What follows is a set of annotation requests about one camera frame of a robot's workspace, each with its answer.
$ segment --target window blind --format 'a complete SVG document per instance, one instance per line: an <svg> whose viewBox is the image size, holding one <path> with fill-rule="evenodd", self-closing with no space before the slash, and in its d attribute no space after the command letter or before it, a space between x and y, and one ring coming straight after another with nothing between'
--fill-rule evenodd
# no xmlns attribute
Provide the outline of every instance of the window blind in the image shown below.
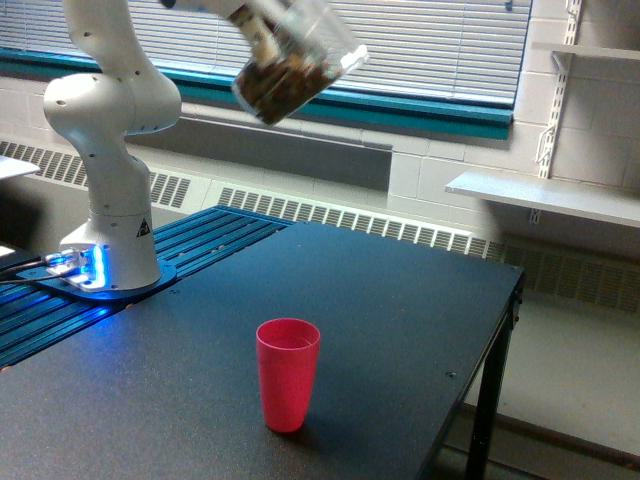
<svg viewBox="0 0 640 480"><path fill-rule="evenodd" d="M331 0L370 62L336 86L480 103L513 103L532 0ZM130 0L136 33L158 66L235 75L249 48L210 15ZM0 0L0 47L83 55L61 0Z"/></svg>

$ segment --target table leg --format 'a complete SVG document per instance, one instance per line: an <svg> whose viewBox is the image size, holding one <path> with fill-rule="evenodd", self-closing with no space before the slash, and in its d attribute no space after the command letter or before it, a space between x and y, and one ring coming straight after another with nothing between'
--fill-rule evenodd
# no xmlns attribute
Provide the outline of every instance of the table leg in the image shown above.
<svg viewBox="0 0 640 480"><path fill-rule="evenodd" d="M484 478L484 471L489 457L489 447L491 446L493 423L498 410L498 400L500 399L502 377L507 362L509 340L513 329L513 309L508 315L484 362L465 480L481 480Z"/></svg>

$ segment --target warning label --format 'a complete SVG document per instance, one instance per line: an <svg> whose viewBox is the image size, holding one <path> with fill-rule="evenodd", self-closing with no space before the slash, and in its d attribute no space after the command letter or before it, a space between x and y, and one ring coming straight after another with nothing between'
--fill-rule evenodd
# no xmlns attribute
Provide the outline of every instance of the warning label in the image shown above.
<svg viewBox="0 0 640 480"><path fill-rule="evenodd" d="M144 237L145 235L149 235L150 233L151 233L151 229L149 228L147 219L143 218L142 225L140 225L140 228L138 229L138 235L136 235L136 237L137 238Z"/></svg>

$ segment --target white brick wall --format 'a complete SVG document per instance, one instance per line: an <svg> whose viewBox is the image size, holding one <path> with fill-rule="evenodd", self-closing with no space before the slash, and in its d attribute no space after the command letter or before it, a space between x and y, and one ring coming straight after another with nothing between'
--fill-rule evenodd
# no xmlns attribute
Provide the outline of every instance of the white brick wall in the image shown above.
<svg viewBox="0 0 640 480"><path fill-rule="evenodd" d="M508 141L454 138L429 132L404 135L299 119L286 120L272 129L354 145L392 145L386 208L463 228L491 229L496 223L492 217L495 208L445 194L444 185L469 168L536 174L535 150L551 108L555 67L549 52L533 50L530 45L534 41L562 41L567 19L564 4L564 0L534 2L515 122ZM640 49L639 20L637 0L589 0L585 2L579 42ZM0 104L4 106L0 110L0 133L65 144L64 139L50 131L41 113L43 90L44 84L39 82L0 78ZM183 115L265 128L244 112L208 105L185 103ZM265 186L293 185L274 172L252 172L245 166L231 166L227 170L224 176L237 175L240 180L249 179ZM575 59L553 174L640 191L640 62ZM309 194L326 195L333 200L363 202L365 207L368 201L379 206L378 197L328 182L297 179L295 190L298 193L308 190ZM523 214L523 224L514 226L514 230L526 230L526 218ZM557 238L549 240L562 237L559 231Z"/></svg>

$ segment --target red plastic cup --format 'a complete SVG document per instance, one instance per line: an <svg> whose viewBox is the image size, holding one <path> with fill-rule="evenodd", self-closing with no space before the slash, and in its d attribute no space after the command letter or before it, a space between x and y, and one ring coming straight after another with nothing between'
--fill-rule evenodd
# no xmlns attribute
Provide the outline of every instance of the red plastic cup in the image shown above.
<svg viewBox="0 0 640 480"><path fill-rule="evenodd" d="M295 432L309 410L320 331L296 318L269 320L258 327L256 348L265 423L276 432Z"/></svg>

